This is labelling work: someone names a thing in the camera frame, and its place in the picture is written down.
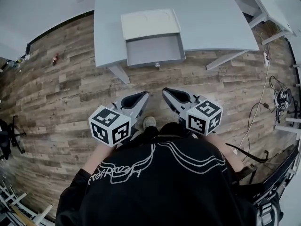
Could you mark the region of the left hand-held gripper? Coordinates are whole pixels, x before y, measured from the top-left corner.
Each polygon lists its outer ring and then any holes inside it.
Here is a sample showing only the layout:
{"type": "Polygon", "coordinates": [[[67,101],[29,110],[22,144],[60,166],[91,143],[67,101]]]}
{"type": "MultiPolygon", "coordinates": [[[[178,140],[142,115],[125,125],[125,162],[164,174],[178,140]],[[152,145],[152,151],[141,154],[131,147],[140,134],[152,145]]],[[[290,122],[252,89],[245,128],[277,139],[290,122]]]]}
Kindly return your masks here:
{"type": "Polygon", "coordinates": [[[119,97],[108,106],[99,106],[88,119],[92,137],[109,147],[129,141],[138,131],[137,118],[148,101],[149,93],[142,91],[119,97]]]}

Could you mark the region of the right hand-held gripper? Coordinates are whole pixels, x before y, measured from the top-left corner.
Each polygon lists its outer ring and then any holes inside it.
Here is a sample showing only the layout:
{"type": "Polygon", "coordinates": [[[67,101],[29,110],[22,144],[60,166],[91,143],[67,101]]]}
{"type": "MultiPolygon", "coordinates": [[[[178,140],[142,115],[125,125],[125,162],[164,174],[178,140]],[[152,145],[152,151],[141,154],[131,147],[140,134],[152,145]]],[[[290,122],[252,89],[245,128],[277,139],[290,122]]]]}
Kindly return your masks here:
{"type": "Polygon", "coordinates": [[[202,95],[191,101],[188,92],[165,87],[162,96],[172,111],[180,112],[186,129],[190,131],[207,136],[221,123],[223,108],[202,95]]]}

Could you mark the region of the grey desk drawer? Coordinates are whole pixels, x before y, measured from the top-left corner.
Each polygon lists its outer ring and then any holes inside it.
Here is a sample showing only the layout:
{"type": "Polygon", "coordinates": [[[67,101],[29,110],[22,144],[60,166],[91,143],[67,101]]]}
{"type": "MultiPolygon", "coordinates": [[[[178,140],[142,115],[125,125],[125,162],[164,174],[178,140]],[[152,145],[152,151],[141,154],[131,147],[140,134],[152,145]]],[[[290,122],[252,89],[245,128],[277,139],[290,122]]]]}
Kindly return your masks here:
{"type": "Polygon", "coordinates": [[[126,40],[127,66],[160,67],[186,59],[179,33],[160,34],[126,40]]]}

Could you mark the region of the person's left forearm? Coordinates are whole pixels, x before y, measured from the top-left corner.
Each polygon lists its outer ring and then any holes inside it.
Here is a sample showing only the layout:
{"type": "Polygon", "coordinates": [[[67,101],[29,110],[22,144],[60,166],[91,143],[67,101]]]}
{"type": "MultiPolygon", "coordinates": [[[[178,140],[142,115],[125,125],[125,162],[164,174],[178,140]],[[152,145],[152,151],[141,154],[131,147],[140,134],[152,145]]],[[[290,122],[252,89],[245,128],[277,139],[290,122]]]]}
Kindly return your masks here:
{"type": "Polygon", "coordinates": [[[100,143],[93,153],[90,155],[82,169],[92,175],[96,168],[103,160],[105,160],[116,149],[116,146],[110,147],[103,143],[100,143]]]}

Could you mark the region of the person's right forearm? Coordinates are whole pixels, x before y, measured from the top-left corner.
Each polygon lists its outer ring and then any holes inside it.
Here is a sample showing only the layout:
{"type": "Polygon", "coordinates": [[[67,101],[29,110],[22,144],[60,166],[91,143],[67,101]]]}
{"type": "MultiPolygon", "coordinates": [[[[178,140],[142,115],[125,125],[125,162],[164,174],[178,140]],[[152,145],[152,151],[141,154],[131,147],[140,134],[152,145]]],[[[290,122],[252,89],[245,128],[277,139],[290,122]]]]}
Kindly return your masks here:
{"type": "Polygon", "coordinates": [[[244,168],[244,164],[241,159],[233,152],[230,146],[219,137],[217,134],[211,133],[205,137],[209,143],[217,147],[221,153],[225,156],[235,172],[240,172],[244,168]]]}

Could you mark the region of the white rectangular box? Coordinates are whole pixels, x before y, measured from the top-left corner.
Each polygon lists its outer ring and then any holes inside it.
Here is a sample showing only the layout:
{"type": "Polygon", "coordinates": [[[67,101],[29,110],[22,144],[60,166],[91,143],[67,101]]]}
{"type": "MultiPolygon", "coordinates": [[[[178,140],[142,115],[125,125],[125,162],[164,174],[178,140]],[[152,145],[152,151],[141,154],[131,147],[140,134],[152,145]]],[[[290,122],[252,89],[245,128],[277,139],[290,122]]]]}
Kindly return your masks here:
{"type": "Polygon", "coordinates": [[[125,40],[162,34],[179,33],[181,27],[174,10],[157,9],[121,15],[125,40]]]}

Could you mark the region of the grey shoe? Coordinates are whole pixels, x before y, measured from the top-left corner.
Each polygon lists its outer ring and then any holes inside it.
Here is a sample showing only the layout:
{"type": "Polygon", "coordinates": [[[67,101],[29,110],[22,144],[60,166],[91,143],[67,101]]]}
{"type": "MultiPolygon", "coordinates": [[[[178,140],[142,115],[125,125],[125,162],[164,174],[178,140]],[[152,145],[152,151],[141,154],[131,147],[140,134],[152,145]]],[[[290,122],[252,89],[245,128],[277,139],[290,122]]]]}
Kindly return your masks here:
{"type": "Polygon", "coordinates": [[[147,127],[156,127],[156,119],[152,116],[145,117],[143,120],[143,128],[146,129],[147,127]]]}

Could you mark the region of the large white table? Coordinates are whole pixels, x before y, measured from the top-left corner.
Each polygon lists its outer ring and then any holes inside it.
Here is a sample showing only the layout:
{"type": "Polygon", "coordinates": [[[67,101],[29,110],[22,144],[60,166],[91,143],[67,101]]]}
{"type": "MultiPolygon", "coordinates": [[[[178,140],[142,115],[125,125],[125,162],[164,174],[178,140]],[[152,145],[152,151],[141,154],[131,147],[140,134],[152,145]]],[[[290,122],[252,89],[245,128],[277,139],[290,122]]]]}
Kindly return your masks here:
{"type": "Polygon", "coordinates": [[[234,56],[239,56],[258,50],[251,28],[234,0],[95,0],[96,66],[109,68],[124,83],[129,83],[119,65],[127,62],[121,15],[157,9],[174,10],[185,54],[232,50],[234,56]]]}

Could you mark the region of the black printed shirt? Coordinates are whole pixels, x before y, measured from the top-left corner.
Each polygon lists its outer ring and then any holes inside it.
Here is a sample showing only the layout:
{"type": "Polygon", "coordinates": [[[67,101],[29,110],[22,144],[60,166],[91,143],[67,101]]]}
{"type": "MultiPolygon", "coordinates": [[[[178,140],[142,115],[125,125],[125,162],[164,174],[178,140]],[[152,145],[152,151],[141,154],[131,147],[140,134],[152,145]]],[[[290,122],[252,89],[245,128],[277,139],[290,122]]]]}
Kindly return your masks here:
{"type": "Polygon", "coordinates": [[[147,127],[92,175],[78,171],[55,226],[256,226],[255,207],[238,194],[244,169],[175,122],[147,127]]]}

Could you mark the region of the small floor clutter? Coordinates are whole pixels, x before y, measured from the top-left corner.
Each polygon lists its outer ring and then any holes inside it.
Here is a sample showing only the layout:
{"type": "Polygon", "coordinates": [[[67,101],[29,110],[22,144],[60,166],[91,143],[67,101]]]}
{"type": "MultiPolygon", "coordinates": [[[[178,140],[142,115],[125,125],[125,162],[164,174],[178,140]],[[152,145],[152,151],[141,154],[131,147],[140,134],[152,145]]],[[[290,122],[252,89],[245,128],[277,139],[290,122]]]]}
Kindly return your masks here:
{"type": "Polygon", "coordinates": [[[7,61],[6,65],[8,67],[17,67],[18,68],[25,60],[29,60],[29,58],[30,58],[30,55],[27,54],[27,55],[24,55],[24,56],[18,58],[16,61],[11,61],[11,60],[7,61]]]}

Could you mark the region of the black office chair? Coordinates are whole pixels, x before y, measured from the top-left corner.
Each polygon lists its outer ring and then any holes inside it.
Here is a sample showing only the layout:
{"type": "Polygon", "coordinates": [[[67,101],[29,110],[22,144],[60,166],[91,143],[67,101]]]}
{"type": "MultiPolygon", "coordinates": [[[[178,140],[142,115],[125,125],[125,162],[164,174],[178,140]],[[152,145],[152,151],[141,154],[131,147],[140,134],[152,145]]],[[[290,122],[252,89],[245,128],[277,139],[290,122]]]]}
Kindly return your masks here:
{"type": "Polygon", "coordinates": [[[17,147],[21,154],[25,153],[17,141],[17,137],[27,136],[26,132],[16,134],[15,133],[15,120],[18,118],[17,115],[13,116],[13,121],[11,124],[7,124],[4,120],[0,119],[0,150],[2,155],[0,155],[0,161],[2,159],[8,160],[11,154],[10,146],[17,147]]]}

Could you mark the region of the pile of white metal bars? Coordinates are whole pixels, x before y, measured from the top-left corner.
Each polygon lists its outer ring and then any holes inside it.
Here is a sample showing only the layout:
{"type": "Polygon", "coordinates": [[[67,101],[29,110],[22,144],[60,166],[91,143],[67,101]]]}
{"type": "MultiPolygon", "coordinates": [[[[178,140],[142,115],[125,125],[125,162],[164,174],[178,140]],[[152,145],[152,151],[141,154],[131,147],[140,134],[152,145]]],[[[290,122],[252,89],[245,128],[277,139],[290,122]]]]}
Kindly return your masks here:
{"type": "Polygon", "coordinates": [[[48,205],[42,212],[34,212],[21,202],[27,196],[23,193],[16,195],[13,187],[7,187],[3,180],[0,180],[0,206],[12,225],[15,226],[55,226],[55,223],[45,217],[53,208],[48,205]]]}

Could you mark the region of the white metal frame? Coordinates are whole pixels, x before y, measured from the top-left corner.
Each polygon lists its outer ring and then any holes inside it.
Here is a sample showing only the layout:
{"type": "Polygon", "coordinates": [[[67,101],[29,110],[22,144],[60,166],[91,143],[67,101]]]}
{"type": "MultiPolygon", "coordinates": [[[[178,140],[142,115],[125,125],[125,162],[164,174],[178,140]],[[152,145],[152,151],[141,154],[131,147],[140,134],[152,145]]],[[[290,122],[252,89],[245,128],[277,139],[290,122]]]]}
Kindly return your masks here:
{"type": "MultiPolygon", "coordinates": [[[[295,123],[298,123],[299,125],[301,125],[301,119],[298,119],[298,118],[285,118],[285,121],[286,122],[295,122],[295,123]]],[[[294,133],[294,134],[296,134],[297,140],[301,139],[301,129],[297,129],[297,128],[290,127],[290,126],[281,126],[279,124],[275,125],[275,129],[294,133]]]]}

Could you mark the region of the white frame table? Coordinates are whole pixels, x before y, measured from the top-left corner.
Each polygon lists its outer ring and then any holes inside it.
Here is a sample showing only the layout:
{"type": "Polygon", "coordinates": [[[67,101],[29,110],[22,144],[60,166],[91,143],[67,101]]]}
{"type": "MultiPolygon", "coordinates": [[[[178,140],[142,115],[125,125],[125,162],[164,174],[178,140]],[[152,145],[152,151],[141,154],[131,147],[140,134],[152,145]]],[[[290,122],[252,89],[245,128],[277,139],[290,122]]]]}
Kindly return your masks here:
{"type": "Polygon", "coordinates": [[[235,0],[242,12],[251,15],[253,28],[261,22],[271,21],[280,31],[263,40],[265,45],[286,36],[290,43],[301,47],[301,0],[235,0]]]}

